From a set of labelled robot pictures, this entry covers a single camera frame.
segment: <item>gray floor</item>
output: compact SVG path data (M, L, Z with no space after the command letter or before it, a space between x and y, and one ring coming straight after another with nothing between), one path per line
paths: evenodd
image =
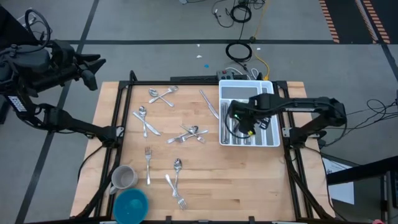
M88 33L90 40L159 40L159 39L237 39L240 24L222 29L210 14L214 1L182 6L177 0L124 1L100 0ZM0 1L14 16L28 7L38 9L53 29L53 38L79 40L93 0ZM217 5L221 22L232 1ZM261 11L245 25L243 38L256 30ZM258 39L330 40L318 0L273 0L269 5ZM390 45L398 58L398 46ZM271 80L303 81L310 97L335 97L346 105L347 112L366 108L371 98L391 103L396 98L397 80L378 45L256 45L257 54L271 67ZM83 53L101 54L106 64L97 73L97 82L127 80L134 70L139 80L168 80L173 76L214 75L219 69L237 65L225 55L224 44L192 45L85 45ZM244 53L232 49L234 55ZM265 72L257 60L249 68ZM61 88L40 94L38 102L57 104ZM91 121L99 91L89 91L82 82L73 82L65 107L72 116ZM371 113L349 117L349 126L358 124ZM398 120L382 121L366 129L353 131L324 151L364 164L396 156L393 133ZM331 141L340 132L331 132ZM0 126L1 223L14 223L45 138L43 131L27 127L11 111ZM76 190L76 173L83 160L86 138L78 134L54 137L26 222L68 218ZM379 181L355 183L356 205L336 202L337 210L359 220L379 216Z

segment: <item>blue plate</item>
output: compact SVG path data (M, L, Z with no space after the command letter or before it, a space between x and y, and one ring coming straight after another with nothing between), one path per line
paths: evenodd
M116 199L113 215L119 224L138 224L148 214L148 199L139 189L128 189Z

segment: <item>butter knife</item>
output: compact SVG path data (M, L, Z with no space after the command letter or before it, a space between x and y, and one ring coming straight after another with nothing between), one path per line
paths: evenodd
M144 121L144 119L141 118L141 116L139 116L139 114L138 114L137 112L133 111L132 113L133 113L133 115L134 115L135 117L137 117L140 121L144 122L145 125L148 127L148 129L149 129L150 131L152 131L154 134L156 134L156 135L158 135L158 136L161 135L154 127L152 127L152 125L150 125L148 122Z
M211 103L210 103L209 99L206 97L205 93L204 93L202 90L199 90L199 92L200 92L200 94L204 97L204 99L206 100L207 105L208 105L210 111L213 113L213 115L214 115L217 119L219 119L217 111L214 109L213 105L211 105Z

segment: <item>wooden table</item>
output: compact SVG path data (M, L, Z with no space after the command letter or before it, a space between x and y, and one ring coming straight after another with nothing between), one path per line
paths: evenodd
M290 97L307 97L302 82L288 82L288 86ZM173 108L162 100L148 103L152 98L148 94L149 88L156 88L159 93L163 93L167 86L133 86L132 89L121 164L133 167L139 174L136 187L143 190L149 199L146 220L165 220L167 215L171 215L173 220L245 221L248 216L255 216L256 221L295 220L283 147L221 146L218 142L218 120L199 94L202 89L218 111L218 86L179 87L179 91L166 96L166 99L175 104ZM103 83L94 124L111 124L117 91L117 82ZM161 136L149 132L148 138L143 138L142 122L131 114L141 105L147 108L146 120L162 133ZM294 113L294 118L296 125L302 126L310 121L311 116L309 113ZM208 129L210 132L204 135L206 144L195 138L183 144L166 144L167 139L185 132L180 124ZM86 156L100 145L97 139L89 140ZM317 148L314 139L309 139L307 145ZM150 186L146 186L145 146L152 149ZM97 191L104 155L105 149L85 164L71 215L82 211ZM302 157L309 190L320 205L334 215L328 204L320 155L302 149ZM176 158L180 158L183 164L178 189L189 207L186 211L179 209L176 199L172 197L172 189L164 178L165 174L169 174L174 181L173 163ZM302 215L305 216L303 196L297 189ZM107 201L108 191L104 196L102 215L105 215Z

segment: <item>white cup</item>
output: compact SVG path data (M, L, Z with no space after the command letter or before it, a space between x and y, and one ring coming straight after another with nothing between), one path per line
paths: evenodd
M138 182L136 171L126 165L119 166L113 171L112 184L109 194L115 194L119 189L127 189L133 187Z

